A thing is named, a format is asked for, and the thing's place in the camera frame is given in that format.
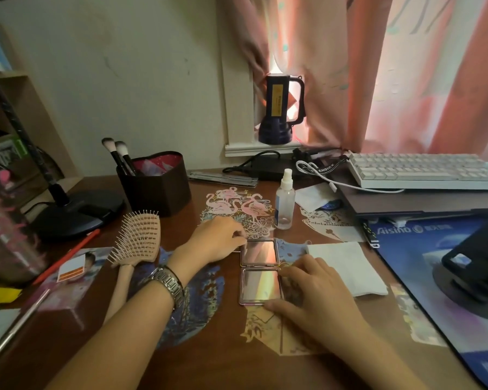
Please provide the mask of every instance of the red pencil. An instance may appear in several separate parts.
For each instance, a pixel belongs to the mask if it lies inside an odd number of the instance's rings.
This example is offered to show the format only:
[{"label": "red pencil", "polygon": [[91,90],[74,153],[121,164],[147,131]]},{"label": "red pencil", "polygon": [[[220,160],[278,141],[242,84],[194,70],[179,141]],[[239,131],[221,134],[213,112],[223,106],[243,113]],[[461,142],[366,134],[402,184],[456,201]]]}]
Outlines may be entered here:
[{"label": "red pencil", "polygon": [[94,238],[98,234],[99,234],[99,228],[97,228],[96,230],[91,232],[88,236],[86,236],[83,239],[83,241],[81,241],[80,243],[78,243],[78,245],[76,245],[75,247],[70,249],[65,254],[65,256],[60,258],[57,262],[55,262],[53,265],[51,265],[49,268],[47,268],[44,272],[42,272],[40,274],[40,276],[38,278],[36,278],[36,280],[33,282],[33,284],[39,284],[40,282],[43,282],[44,280],[46,280],[50,275],[52,275],[54,272],[56,272],[56,270],[58,268],[60,268],[64,262],[72,259],[72,256],[74,256],[78,252],[78,250],[83,248],[92,238]]}]

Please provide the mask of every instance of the window sill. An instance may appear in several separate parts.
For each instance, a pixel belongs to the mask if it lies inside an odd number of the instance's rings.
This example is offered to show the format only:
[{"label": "window sill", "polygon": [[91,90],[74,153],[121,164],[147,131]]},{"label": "window sill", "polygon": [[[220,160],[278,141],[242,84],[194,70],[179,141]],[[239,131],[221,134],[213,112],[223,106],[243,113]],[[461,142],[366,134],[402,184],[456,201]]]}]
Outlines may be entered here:
[{"label": "window sill", "polygon": [[224,145],[224,155],[226,157],[246,157],[256,155],[265,150],[276,150],[279,153],[291,153],[293,149],[301,146],[302,144],[298,141],[293,141],[285,145],[266,145],[261,142],[228,144]]}]

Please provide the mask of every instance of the hand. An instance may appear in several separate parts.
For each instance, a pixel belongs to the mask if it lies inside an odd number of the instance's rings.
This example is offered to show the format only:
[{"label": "hand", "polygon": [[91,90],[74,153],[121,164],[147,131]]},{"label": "hand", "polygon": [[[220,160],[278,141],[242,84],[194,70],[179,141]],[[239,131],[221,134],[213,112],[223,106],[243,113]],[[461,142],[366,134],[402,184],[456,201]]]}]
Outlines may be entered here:
[{"label": "hand", "polygon": [[222,260],[246,243],[242,224],[229,216],[216,216],[195,229],[188,242],[175,250],[168,266],[186,286],[206,264]]},{"label": "hand", "polygon": [[304,294],[302,307],[284,300],[266,301],[264,308],[284,315],[330,352],[344,357],[371,328],[334,268],[321,258],[305,255],[280,275],[296,282]]}]

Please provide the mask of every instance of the yellow label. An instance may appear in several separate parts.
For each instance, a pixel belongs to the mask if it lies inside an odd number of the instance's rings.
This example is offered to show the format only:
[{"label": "yellow label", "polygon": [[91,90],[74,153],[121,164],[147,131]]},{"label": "yellow label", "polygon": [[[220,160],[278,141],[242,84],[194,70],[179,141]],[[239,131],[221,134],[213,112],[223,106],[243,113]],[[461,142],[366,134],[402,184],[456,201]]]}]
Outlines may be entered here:
[{"label": "yellow label", "polygon": [[284,85],[273,85],[273,96],[271,101],[271,116],[282,116],[282,93],[284,91]]}]

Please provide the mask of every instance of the white cable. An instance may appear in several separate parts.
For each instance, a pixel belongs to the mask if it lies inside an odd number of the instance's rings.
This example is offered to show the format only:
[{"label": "white cable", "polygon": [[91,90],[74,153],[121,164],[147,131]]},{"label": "white cable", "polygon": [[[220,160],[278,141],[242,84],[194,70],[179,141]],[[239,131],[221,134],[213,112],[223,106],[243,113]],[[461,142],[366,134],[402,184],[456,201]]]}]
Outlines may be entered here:
[{"label": "white cable", "polygon": [[329,182],[329,186],[331,187],[332,191],[336,192],[338,188],[336,187],[337,184],[340,186],[347,186],[352,189],[356,190],[363,190],[363,191],[370,191],[371,193],[387,193],[387,194],[395,194],[395,193],[401,193],[405,191],[405,189],[400,189],[400,190],[392,190],[392,191],[387,191],[387,190],[375,190],[375,189],[365,189],[363,187],[359,186],[353,186],[351,184],[346,184],[346,183],[340,183],[340,182],[335,182],[333,180],[327,179],[325,176],[320,174],[318,172],[318,167],[314,163],[306,163],[303,160],[299,160],[296,162],[297,170],[299,170],[301,173],[308,174],[308,175],[316,175],[325,180],[326,182]]}]

